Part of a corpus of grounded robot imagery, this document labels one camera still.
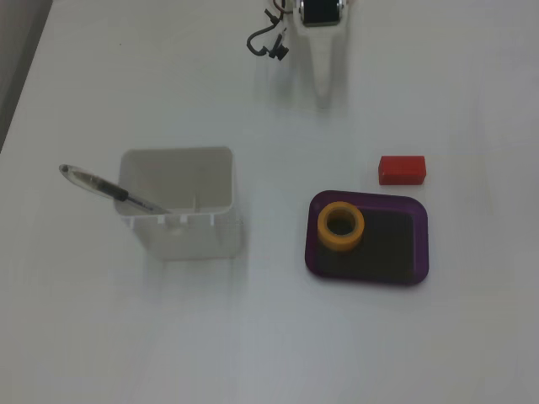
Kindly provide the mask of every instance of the pen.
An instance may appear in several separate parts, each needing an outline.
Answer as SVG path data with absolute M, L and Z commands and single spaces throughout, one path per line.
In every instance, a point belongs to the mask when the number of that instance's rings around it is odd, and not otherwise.
M 96 175 L 88 173 L 79 167 L 62 164 L 60 166 L 60 173 L 78 187 L 93 192 L 94 194 L 118 200 L 119 202 L 125 202 L 150 215 L 166 215 L 172 213 L 170 210 L 155 205 L 154 203 L 134 195 L 132 192 L 128 192 L 114 183 L 110 183 Z

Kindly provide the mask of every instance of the white plastic container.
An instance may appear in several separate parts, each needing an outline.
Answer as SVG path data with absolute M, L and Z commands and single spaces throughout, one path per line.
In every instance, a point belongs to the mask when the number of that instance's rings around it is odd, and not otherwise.
M 241 247 L 232 152 L 227 147 L 128 151 L 119 185 L 170 210 L 146 215 L 115 201 L 146 250 L 163 261 L 233 258 Z

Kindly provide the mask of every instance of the yellow ring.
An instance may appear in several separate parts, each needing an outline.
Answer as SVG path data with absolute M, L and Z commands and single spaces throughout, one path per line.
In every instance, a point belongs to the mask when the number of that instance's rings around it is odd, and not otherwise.
M 340 236 L 328 228 L 328 219 L 331 215 L 342 213 L 354 218 L 354 230 L 351 233 Z M 318 215 L 318 239 L 333 251 L 345 252 L 357 246 L 365 231 L 365 219 L 360 210 L 347 202 L 333 202 L 322 209 Z

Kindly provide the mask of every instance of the wire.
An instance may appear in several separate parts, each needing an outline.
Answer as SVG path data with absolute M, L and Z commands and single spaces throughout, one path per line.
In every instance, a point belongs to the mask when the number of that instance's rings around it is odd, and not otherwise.
M 284 7 L 286 6 L 286 0 L 283 1 L 282 7 L 277 3 L 277 0 L 273 0 L 273 5 L 275 6 L 275 8 L 277 8 L 283 14 L 292 14 L 293 13 L 292 10 L 287 11 L 287 10 L 284 9 Z
M 247 38 L 247 47 L 249 48 L 249 50 L 251 51 L 253 55 L 264 56 L 266 53 L 268 53 L 268 48 L 266 48 L 265 46 L 263 46 L 261 50 L 254 49 L 253 46 L 251 45 L 251 41 L 259 35 L 265 34 L 266 32 L 270 32 L 272 29 L 275 29 L 276 26 L 277 24 L 270 25 L 269 27 L 261 29 L 260 31 L 256 31 L 254 34 L 251 34 L 251 36 Z
M 282 0 L 283 7 L 286 5 L 286 0 Z M 279 17 L 275 17 L 272 13 L 270 13 L 267 9 L 264 11 L 264 13 L 269 17 L 269 20 L 271 21 L 271 25 L 269 27 L 266 27 L 264 29 L 261 29 L 260 31 L 256 31 L 254 34 L 251 34 L 247 38 L 247 47 L 251 51 L 251 53 L 255 56 L 264 56 L 266 55 L 270 50 L 266 48 L 265 46 L 262 47 L 261 50 L 256 50 L 251 45 L 251 41 L 256 38 L 259 35 L 265 34 L 266 32 L 270 32 L 272 29 L 275 29 L 277 25 L 284 19 L 285 17 L 285 11 L 283 8 L 278 8 L 280 11 Z

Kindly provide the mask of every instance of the red block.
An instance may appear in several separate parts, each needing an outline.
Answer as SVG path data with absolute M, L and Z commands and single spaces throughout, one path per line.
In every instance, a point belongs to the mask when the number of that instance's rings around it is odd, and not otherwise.
M 420 185 L 427 176 L 424 156 L 382 156 L 380 185 Z

